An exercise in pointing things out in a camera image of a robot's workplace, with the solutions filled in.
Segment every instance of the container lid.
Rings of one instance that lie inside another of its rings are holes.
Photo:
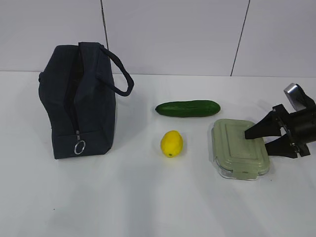
[[[246,140],[244,132],[254,125],[245,120],[220,119],[212,130],[214,160],[228,178],[255,180],[268,172],[269,156],[262,138]]]

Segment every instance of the zipper pull ring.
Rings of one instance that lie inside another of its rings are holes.
[[[78,130],[76,131],[76,135],[77,135],[77,143],[75,145],[74,152],[76,155],[80,155],[83,152],[83,150],[85,149],[85,141],[80,139],[80,132]],[[80,143],[82,143],[82,149],[81,149],[81,151],[78,152],[77,148],[78,148],[78,145]]]

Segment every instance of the yellow lemon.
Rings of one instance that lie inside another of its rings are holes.
[[[183,139],[178,131],[167,132],[161,140],[162,152],[169,158],[179,155],[183,148]]]

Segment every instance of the black robotic gripper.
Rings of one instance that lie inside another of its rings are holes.
[[[291,84],[284,90],[294,113],[277,105],[260,122],[245,131],[246,139],[279,136],[266,144],[268,155],[297,158],[310,155],[307,143],[316,141],[316,104],[298,84]],[[281,128],[286,134],[281,136]]]

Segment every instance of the green cucumber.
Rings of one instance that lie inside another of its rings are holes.
[[[219,104],[211,100],[175,101],[156,107],[160,115],[169,117],[207,117],[217,114],[221,110]]]

